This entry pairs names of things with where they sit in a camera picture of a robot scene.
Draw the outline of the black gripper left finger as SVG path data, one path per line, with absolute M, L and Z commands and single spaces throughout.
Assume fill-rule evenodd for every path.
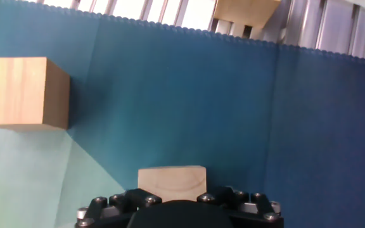
M 143 189 L 130 189 L 109 198 L 99 196 L 77 210 L 76 228 L 126 228 L 139 210 L 159 205 L 162 198 Z

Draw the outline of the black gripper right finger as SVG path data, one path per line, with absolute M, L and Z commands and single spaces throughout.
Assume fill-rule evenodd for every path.
M 284 227 L 279 203 L 269 201 L 263 193 L 248 193 L 219 186 L 199 195 L 196 201 L 221 208 L 233 227 Z

